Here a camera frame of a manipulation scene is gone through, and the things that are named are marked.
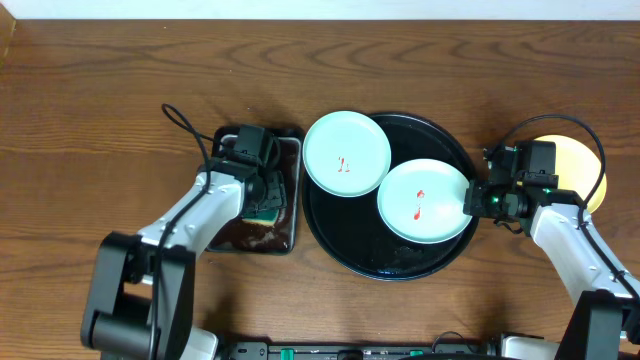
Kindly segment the green yellow scrub sponge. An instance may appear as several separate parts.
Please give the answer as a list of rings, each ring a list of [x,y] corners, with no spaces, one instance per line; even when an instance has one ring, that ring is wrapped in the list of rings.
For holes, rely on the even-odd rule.
[[[280,210],[270,209],[259,212],[246,213],[242,216],[241,220],[247,224],[254,224],[260,226],[273,226],[278,220]]]

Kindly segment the yellow plate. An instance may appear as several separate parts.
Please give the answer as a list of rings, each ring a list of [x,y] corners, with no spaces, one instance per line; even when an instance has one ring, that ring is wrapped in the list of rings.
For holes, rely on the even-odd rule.
[[[563,135],[544,135],[535,138],[556,144],[555,174],[560,190],[575,191],[585,200],[598,179],[601,161],[586,145]]]

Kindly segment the light blue plate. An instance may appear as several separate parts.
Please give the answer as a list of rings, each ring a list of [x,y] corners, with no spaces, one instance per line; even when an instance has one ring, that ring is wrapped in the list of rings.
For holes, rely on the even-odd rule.
[[[471,223],[463,212],[469,181],[457,168],[434,159],[406,161],[382,181],[377,208],[396,235],[417,244],[453,239]]]
[[[354,111],[319,118],[303,141],[307,174],[322,190],[358,197],[377,188],[390,170],[391,146],[381,126]]]

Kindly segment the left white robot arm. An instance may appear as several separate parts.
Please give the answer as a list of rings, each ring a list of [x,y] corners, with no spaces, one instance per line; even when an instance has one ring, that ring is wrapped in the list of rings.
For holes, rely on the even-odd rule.
[[[124,359],[212,359],[219,340],[193,327],[195,264],[218,232],[253,212],[258,185],[278,176],[278,189],[298,184],[300,164],[207,160],[192,188],[163,216],[134,235],[110,233],[96,257],[83,316],[82,344]]]

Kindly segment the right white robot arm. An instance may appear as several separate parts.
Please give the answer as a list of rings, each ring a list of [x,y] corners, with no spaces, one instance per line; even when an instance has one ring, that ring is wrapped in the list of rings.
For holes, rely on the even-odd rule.
[[[576,191],[559,186],[556,145],[524,141],[485,151],[489,176],[471,181],[463,210],[530,237],[547,255],[575,308],[559,343],[505,335],[505,359],[616,359],[639,341],[639,282],[596,230]]]

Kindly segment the black rectangular soapy water tray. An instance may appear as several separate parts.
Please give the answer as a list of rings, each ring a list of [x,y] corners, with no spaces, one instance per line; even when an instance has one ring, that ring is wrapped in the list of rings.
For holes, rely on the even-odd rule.
[[[216,171],[231,173],[244,182],[244,202],[239,215],[223,223],[220,230],[211,237],[206,250],[285,255],[292,250],[296,237],[302,132],[293,128],[265,128],[273,134],[274,144],[268,165],[260,167],[243,163],[234,157],[233,147],[239,128],[240,126],[230,126],[217,130],[212,155]],[[288,204],[280,209],[278,220],[273,226],[244,223],[241,218],[249,191],[248,183],[251,178],[263,177],[270,170],[282,172]]]

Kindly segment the black round serving tray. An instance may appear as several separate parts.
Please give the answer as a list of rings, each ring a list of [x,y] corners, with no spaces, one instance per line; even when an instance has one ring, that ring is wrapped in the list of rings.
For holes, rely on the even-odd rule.
[[[389,137],[396,167],[409,160],[443,161],[472,180],[475,167],[463,146],[437,123],[403,112],[370,115]],[[479,219],[438,244],[417,244],[394,234],[381,219],[376,191],[354,198],[331,195],[304,176],[302,205],[306,222],[318,243],[337,262],[366,277],[385,281],[413,280],[432,275],[454,261],[472,239]]]

